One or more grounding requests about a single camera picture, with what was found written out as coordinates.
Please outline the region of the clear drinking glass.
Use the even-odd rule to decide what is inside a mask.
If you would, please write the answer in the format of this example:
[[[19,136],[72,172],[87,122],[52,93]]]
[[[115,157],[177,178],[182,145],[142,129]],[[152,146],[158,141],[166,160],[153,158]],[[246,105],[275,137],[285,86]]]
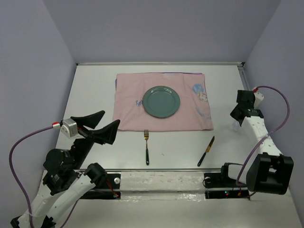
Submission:
[[[239,124],[238,121],[234,121],[232,123],[232,129],[235,131],[235,132],[239,132],[241,130],[241,126]]]

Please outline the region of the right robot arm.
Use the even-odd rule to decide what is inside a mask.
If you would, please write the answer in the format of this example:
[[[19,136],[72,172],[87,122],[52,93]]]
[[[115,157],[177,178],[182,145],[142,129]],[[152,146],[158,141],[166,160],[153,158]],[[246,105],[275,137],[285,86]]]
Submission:
[[[237,105],[230,113],[255,145],[243,164],[226,162],[218,175],[223,186],[236,183],[250,192],[284,195],[292,175],[294,161],[284,156],[274,144],[271,135],[284,123],[268,131],[264,116],[258,109],[264,96],[258,88],[237,92]]]

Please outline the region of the pink cloth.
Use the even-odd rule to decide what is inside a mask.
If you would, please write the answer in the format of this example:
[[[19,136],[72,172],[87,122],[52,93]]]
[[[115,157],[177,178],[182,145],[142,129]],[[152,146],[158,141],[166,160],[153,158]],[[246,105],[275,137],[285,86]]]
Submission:
[[[156,86],[169,87],[179,96],[180,106],[173,115],[157,118],[145,111],[144,94]],[[213,130],[205,75],[184,72],[117,74],[113,119],[120,120],[120,131]]]

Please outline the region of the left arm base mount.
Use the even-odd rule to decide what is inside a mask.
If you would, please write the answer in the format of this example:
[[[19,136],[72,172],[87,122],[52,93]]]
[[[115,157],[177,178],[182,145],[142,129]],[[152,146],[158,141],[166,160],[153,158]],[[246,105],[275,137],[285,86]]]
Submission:
[[[107,174],[106,181],[98,184],[92,190],[85,193],[82,200],[120,200],[121,174],[111,172]]]

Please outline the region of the gold knife green handle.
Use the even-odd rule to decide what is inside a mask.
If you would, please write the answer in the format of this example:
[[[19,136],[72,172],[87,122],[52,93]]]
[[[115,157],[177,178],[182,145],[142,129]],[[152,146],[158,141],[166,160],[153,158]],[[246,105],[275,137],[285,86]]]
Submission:
[[[198,166],[198,167],[201,166],[201,164],[202,164],[202,162],[203,162],[205,156],[206,156],[207,153],[210,151],[210,149],[211,149],[211,147],[212,147],[212,145],[213,145],[213,143],[214,143],[214,140],[215,140],[215,136],[212,137],[212,139],[210,140],[210,142],[209,142],[209,144],[208,144],[208,146],[207,146],[205,152],[203,153],[202,157],[201,157],[200,160],[198,161],[198,163],[197,163],[197,166]]]

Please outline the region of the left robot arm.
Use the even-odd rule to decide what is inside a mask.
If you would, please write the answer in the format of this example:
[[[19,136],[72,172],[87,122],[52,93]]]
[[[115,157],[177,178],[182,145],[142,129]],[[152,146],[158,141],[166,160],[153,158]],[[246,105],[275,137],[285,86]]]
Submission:
[[[74,208],[78,200],[89,191],[105,192],[107,199],[119,199],[120,192],[114,186],[120,185],[120,178],[108,175],[105,169],[96,163],[91,163],[84,171],[80,168],[95,143],[112,145],[115,141],[120,120],[115,120],[100,130],[96,126],[105,112],[73,117],[52,123],[51,126],[30,133],[33,136],[50,129],[59,129],[74,142],[69,150],[52,149],[47,153],[43,167],[46,174],[42,187],[33,201],[30,201],[25,188],[18,179],[12,164],[13,149],[9,152],[9,166],[13,177],[21,188],[27,202],[26,212],[11,220],[14,228],[54,228],[63,213]]]

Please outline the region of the teal plate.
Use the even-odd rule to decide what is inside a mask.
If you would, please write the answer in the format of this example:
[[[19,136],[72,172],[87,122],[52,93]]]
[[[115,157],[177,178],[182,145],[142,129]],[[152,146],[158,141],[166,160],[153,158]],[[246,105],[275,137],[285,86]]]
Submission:
[[[156,118],[168,118],[174,115],[181,104],[177,92],[167,86],[155,86],[143,95],[142,105],[145,112]]]

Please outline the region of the gold fork green handle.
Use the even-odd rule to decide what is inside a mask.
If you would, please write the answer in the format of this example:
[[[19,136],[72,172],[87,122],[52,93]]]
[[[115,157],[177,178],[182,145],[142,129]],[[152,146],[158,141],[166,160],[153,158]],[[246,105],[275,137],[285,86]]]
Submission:
[[[148,149],[148,140],[149,140],[149,130],[148,129],[145,129],[144,130],[144,139],[146,141],[146,165],[149,165],[150,164],[150,161],[149,161],[149,149]]]

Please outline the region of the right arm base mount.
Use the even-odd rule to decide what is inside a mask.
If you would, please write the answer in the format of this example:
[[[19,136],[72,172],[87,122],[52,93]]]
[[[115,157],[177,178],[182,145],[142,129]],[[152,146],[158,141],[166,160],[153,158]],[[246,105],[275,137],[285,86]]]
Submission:
[[[202,184],[206,199],[242,199],[250,195],[246,187],[237,186],[234,179],[224,178],[220,172],[204,173]]]

